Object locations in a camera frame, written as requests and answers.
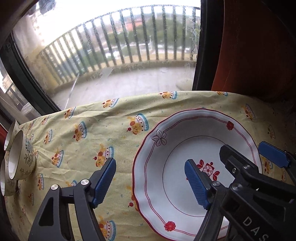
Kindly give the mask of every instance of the concrete floor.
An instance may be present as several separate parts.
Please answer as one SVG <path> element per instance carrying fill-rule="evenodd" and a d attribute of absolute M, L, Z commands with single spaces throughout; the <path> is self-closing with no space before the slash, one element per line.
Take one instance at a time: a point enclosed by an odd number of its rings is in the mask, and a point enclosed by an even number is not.
<path fill-rule="evenodd" d="M 78 105 L 105 101 L 162 91 L 191 90 L 194 68 L 161 67 L 154 69 L 138 69 L 116 74 L 110 74 L 107 68 L 100 78 L 84 82 L 76 82 L 72 87 L 56 92 L 51 98 L 61 110 Z"/>

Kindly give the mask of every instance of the white plate with red rim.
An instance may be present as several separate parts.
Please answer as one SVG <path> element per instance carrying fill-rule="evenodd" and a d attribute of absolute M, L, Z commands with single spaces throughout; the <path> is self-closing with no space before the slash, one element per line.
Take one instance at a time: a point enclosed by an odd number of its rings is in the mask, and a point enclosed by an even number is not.
<path fill-rule="evenodd" d="M 212 180 L 228 187 L 234 177 L 219 158 L 228 144 L 262 166 L 257 146 L 233 118 L 208 109 L 184 110 L 158 123 L 145 137 L 133 163 L 133 194 L 150 227 L 169 240 L 194 240 L 206 211 L 193 194 L 184 165 L 193 159 Z M 227 232 L 223 219 L 218 238 Z"/>

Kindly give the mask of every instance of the screw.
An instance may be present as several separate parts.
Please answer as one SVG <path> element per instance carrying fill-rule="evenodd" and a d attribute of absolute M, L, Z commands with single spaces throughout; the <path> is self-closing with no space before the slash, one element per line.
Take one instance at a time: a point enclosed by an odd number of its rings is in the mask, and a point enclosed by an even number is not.
<path fill-rule="evenodd" d="M 218 181 L 213 181 L 212 184 L 213 184 L 213 186 L 215 186 L 215 187 L 218 187 L 218 186 L 221 185 L 221 183 L 218 182 Z"/>
<path fill-rule="evenodd" d="M 87 179 L 83 179 L 81 182 L 80 182 L 82 185 L 87 185 L 89 183 L 89 180 Z"/>
<path fill-rule="evenodd" d="M 54 184 L 54 185 L 51 186 L 51 189 L 52 189 L 52 190 L 57 190 L 58 187 L 59 187 L 59 186 L 58 186 L 57 184 Z"/>
<path fill-rule="evenodd" d="M 238 191 L 240 188 L 242 188 L 242 185 L 239 183 L 234 183 L 231 185 L 231 188 L 235 191 Z"/>

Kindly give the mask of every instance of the sky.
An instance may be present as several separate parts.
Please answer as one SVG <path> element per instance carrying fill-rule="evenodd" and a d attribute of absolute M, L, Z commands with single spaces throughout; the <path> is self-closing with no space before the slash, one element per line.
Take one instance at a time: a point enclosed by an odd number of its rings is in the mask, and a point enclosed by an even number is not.
<path fill-rule="evenodd" d="M 39 31 L 42 33 L 45 45 L 47 45 L 69 29 L 97 16 L 128 7 L 139 7 L 153 4 L 200 7 L 200 0 L 56 0 L 56 7 L 54 10 L 38 17 Z M 143 10 L 144 13 L 151 13 L 150 7 L 144 8 Z M 166 8 L 166 11 L 172 12 L 172 7 L 168 7 L 168 9 Z M 155 12 L 161 12 L 161 7 L 155 7 Z M 133 13 L 139 14 L 140 9 L 133 9 Z M 176 13 L 181 14 L 182 8 L 176 7 Z M 123 11 L 123 16 L 128 15 L 128 10 Z M 113 14 L 112 16 L 115 21 L 119 19 L 119 13 Z"/>

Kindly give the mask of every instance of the yellow tablecloth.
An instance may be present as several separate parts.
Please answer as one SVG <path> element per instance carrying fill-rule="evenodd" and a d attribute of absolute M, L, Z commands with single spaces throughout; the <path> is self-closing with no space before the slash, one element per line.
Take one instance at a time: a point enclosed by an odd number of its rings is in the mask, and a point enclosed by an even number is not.
<path fill-rule="evenodd" d="M 185 109 L 220 111 L 240 122 L 255 143 L 267 141 L 280 149 L 295 151 L 295 137 L 288 118 L 255 98 L 227 92 L 181 91 L 111 99 L 42 116 L 21 127 L 38 151 L 36 170 L 21 180 L 20 191 L 6 197 L 7 213 L 21 241 L 27 240 L 31 225 L 53 184 L 75 185 L 114 157 L 116 174 L 104 199 L 95 209 L 108 240 L 163 240 L 137 211 L 132 196 L 132 164 L 146 134 L 161 120 Z M 144 125 L 136 116 L 147 121 Z M 263 173 L 292 183 L 284 169 L 261 157 Z M 75 240 L 82 240 L 70 205 Z"/>

